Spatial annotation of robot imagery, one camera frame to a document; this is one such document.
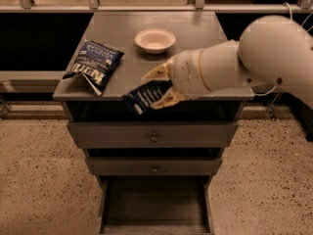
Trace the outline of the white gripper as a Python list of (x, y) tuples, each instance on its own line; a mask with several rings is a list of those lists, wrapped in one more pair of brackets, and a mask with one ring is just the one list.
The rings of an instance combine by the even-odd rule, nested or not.
[(143, 75), (142, 82), (171, 79), (174, 87), (151, 103), (152, 109), (172, 107), (179, 102), (197, 99), (211, 92), (201, 76), (201, 54), (202, 49), (183, 51)]

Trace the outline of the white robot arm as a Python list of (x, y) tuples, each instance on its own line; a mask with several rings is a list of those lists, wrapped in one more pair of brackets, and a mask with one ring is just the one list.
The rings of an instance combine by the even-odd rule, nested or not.
[(183, 51), (142, 78), (153, 80), (172, 82), (173, 104), (231, 88), (272, 85), (313, 108), (313, 37), (288, 18), (262, 17), (238, 41)]

